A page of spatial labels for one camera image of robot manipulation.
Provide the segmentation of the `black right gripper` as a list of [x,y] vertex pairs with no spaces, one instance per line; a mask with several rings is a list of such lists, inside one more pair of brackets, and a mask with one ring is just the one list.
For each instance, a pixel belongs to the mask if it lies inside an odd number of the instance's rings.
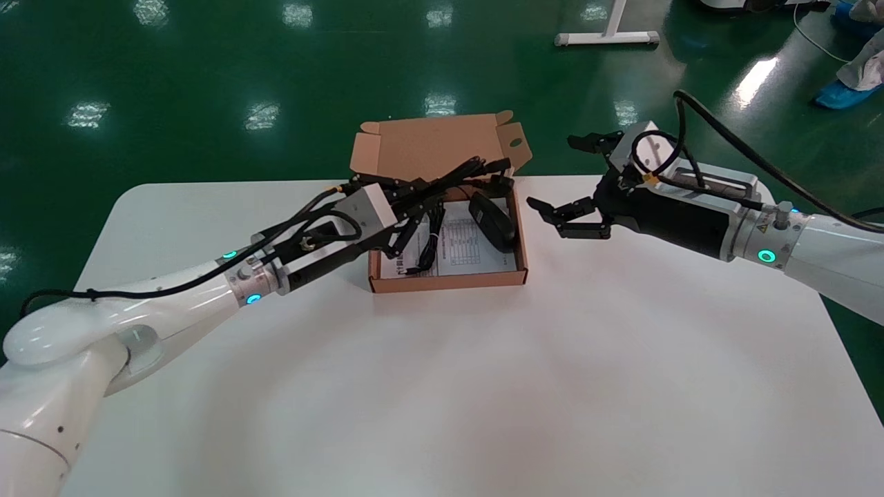
[[[569,135],[566,143],[572,150],[610,155],[623,135],[622,131]],[[611,224],[618,224],[707,257],[735,259],[733,236],[741,220],[741,204],[727,202],[720,207],[713,204],[714,196],[707,200],[685,190],[663,195],[653,188],[622,188],[621,180],[618,174],[605,174],[597,183],[596,205],[590,196],[559,207],[532,196],[526,202],[563,239],[608,240]],[[596,208],[602,216],[600,222],[580,221]]]

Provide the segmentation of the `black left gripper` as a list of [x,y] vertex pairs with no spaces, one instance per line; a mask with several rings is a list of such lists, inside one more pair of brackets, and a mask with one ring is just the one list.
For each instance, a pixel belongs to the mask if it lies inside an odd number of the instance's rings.
[[455,187],[454,179],[438,178],[427,180],[394,179],[378,175],[356,175],[354,185],[369,186],[376,184],[384,198],[392,206],[432,206],[423,217],[412,217],[402,227],[395,224],[386,226],[375,233],[363,236],[353,242],[332,242],[309,255],[299,257],[279,268],[279,293],[287,295],[313,281],[320,279],[341,266],[353,263],[362,254],[375,251],[385,246],[394,233],[396,239],[384,248],[387,258],[398,257],[404,252],[407,243],[422,224],[424,217],[429,220],[428,240],[424,244],[422,257],[434,258],[438,252],[439,238],[444,220],[444,202],[446,192]]

